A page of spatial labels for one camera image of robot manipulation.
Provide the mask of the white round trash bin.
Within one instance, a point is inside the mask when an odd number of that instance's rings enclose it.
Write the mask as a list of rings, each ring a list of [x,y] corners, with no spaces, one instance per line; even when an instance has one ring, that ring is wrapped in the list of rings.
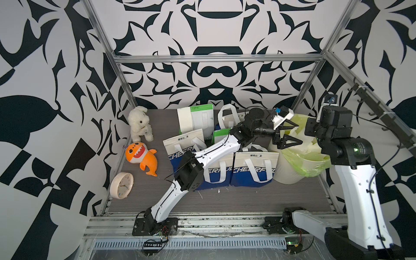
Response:
[[[281,184],[291,185],[299,182],[304,176],[299,175],[294,168],[289,164],[288,160],[284,157],[283,152],[277,148],[277,145],[273,145],[270,141],[268,146],[269,152],[277,152],[279,154],[276,171],[273,179]]]

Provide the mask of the black wall hook rail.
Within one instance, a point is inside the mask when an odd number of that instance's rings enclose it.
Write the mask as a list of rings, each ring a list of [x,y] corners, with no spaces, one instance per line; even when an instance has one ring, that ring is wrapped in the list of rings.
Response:
[[[406,148],[414,157],[416,156],[416,134],[411,128],[390,109],[368,86],[360,84],[356,77],[352,80],[349,92],[354,92],[358,103],[365,104],[369,109],[369,116],[384,123],[383,131],[394,132],[401,142],[400,148]]]

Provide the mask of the blue white front left bag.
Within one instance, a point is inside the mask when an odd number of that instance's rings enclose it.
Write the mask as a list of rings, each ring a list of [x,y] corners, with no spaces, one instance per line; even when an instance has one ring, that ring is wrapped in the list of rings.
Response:
[[[229,154],[204,170],[204,181],[197,190],[229,186],[234,165],[234,154]]]

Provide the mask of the white tape roll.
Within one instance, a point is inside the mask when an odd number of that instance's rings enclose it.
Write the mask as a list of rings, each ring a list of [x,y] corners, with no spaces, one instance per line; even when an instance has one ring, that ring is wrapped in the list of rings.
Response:
[[[110,185],[110,196],[115,199],[127,198],[132,190],[133,184],[134,177],[131,173],[118,173]]]

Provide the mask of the green plastic bin liner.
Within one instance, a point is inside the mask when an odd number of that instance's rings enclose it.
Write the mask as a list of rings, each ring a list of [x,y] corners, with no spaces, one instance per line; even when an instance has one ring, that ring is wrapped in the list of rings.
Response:
[[[317,139],[305,135],[306,123],[309,118],[307,115],[296,114],[290,119],[298,127],[286,130],[284,133],[301,140],[302,144],[285,148],[281,151],[281,154],[299,175],[316,177],[325,169],[330,168],[332,164],[330,156],[321,153],[321,147],[318,145]]]

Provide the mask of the green white back left bag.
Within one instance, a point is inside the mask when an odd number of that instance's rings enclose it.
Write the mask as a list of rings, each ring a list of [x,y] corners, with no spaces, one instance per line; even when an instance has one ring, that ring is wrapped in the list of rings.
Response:
[[[191,113],[193,118],[194,130],[202,129],[204,138],[211,138],[215,128],[213,105],[206,104],[191,106]]]

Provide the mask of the white blue back right bag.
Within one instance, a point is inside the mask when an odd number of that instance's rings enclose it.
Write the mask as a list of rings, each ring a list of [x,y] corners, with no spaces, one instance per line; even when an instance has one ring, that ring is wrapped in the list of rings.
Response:
[[[229,110],[231,113],[228,115],[224,115],[224,112]],[[218,115],[218,124],[221,130],[233,128],[238,125],[240,122],[244,121],[246,112],[237,112],[237,109],[232,104],[224,105]]]

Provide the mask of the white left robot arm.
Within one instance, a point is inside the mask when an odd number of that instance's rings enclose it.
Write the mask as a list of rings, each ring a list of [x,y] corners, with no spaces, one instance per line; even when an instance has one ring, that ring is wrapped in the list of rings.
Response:
[[[143,217],[137,217],[133,235],[152,236],[169,227],[167,219],[170,212],[188,192],[201,186],[208,167],[247,147],[256,137],[271,137],[272,143],[281,150],[301,145],[302,141],[297,138],[280,135],[281,130],[297,127],[291,121],[294,114],[292,109],[285,106],[276,109],[276,114],[271,119],[273,126],[269,127],[263,119],[264,110],[253,108],[245,115],[244,121],[234,126],[220,142],[199,152],[185,152],[179,168],[173,172],[174,180],[169,189],[154,206],[142,211]]]

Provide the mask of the green white middle bag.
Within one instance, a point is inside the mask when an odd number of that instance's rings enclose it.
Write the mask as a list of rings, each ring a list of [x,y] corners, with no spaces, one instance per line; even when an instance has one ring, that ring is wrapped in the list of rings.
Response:
[[[213,131],[212,144],[216,144],[220,142],[221,140],[223,140],[224,138],[226,138],[229,135],[229,132],[230,132],[229,128]]]

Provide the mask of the orange plush monster toy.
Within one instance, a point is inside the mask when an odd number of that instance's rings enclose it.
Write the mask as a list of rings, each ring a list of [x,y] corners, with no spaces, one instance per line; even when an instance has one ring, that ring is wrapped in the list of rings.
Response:
[[[125,156],[129,163],[138,164],[142,171],[148,169],[147,175],[157,177],[158,160],[155,156],[156,153],[156,149],[148,149],[146,144],[138,142],[126,148]]]

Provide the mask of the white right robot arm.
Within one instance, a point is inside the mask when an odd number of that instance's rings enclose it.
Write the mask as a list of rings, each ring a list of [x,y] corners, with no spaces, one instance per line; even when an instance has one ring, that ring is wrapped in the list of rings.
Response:
[[[385,226],[376,185],[373,147],[353,138],[351,110],[323,106],[318,119],[309,118],[304,133],[315,137],[338,174],[347,208],[347,225],[323,220],[302,207],[285,208],[278,224],[265,220],[272,232],[304,230],[323,241],[337,260],[403,260],[402,247],[393,243]]]

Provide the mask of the green white bag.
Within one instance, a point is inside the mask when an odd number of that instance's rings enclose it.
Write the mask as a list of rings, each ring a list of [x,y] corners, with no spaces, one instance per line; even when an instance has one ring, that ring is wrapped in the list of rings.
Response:
[[[223,140],[224,138],[226,138],[229,135],[229,132],[230,132],[229,128],[213,131],[212,144],[216,144],[220,142],[221,140]]]
[[[202,129],[204,138],[211,138],[215,128],[213,105],[206,104],[191,106],[191,113],[193,118],[194,130]]]

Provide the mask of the white plush rabbit toy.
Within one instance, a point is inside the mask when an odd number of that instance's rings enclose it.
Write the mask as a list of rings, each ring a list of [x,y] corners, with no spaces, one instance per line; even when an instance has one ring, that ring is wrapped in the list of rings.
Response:
[[[144,136],[148,142],[154,140],[150,118],[146,114],[147,111],[147,108],[137,106],[129,112],[127,121],[131,128],[131,138],[134,143],[141,142],[141,136]]]

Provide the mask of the blue white front right bag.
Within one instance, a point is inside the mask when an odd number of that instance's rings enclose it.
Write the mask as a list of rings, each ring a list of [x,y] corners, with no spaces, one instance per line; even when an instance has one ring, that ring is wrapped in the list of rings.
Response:
[[[235,153],[230,185],[262,187],[269,184],[274,177],[279,156],[278,152],[269,152],[260,145],[248,145]]]

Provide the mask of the white receipt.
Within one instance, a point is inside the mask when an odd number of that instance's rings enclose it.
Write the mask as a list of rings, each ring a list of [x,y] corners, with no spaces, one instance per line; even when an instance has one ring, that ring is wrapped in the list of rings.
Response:
[[[193,131],[194,128],[191,107],[178,108],[177,114],[181,134]]]

